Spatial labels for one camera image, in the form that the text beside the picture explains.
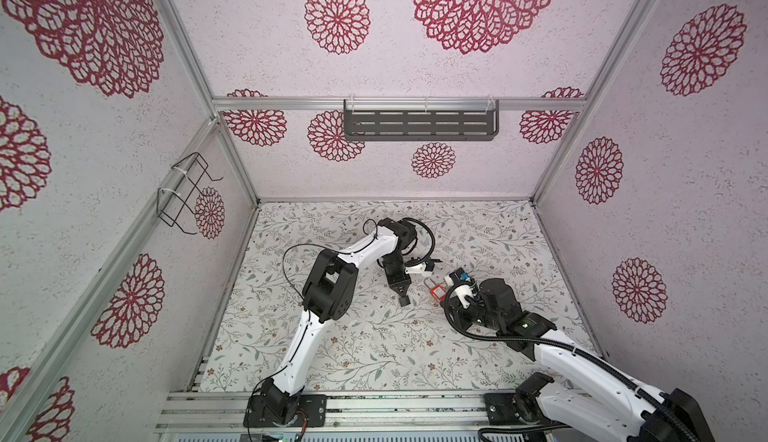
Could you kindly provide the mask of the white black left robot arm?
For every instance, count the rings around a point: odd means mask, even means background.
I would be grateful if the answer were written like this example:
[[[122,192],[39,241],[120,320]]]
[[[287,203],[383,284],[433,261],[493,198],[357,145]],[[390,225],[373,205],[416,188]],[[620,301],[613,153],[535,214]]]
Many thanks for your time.
[[[243,420],[246,429],[289,426],[296,417],[303,427],[310,424],[309,411],[300,406],[300,400],[325,333],[347,313],[359,273],[374,263],[382,266],[387,285],[397,295],[399,304],[410,304],[409,270],[428,264],[435,248],[434,234],[423,227],[430,237],[427,253],[417,259],[405,259],[409,248],[416,244],[417,228],[422,225],[411,217],[383,218],[375,223],[371,233],[351,246],[321,250],[301,290],[302,312],[292,341],[278,369],[257,382],[250,394]]]

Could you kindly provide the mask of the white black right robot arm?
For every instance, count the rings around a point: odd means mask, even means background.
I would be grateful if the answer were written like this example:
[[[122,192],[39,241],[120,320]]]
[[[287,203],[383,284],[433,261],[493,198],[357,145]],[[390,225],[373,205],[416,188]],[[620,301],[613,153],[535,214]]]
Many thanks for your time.
[[[543,366],[510,392],[484,397],[493,434],[573,429],[595,441],[711,441],[699,403],[681,389],[665,392],[583,348],[549,319],[522,308],[501,278],[478,282],[461,269],[447,277],[441,306],[459,334],[501,343]]]

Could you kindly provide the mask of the red padlock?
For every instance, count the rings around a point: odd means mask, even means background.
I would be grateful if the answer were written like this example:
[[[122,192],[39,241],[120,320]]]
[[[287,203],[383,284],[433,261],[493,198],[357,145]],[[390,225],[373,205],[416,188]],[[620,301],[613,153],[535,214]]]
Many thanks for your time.
[[[424,284],[427,292],[434,299],[435,303],[442,305],[447,295],[446,286],[442,282],[433,281],[431,279],[426,279]]]

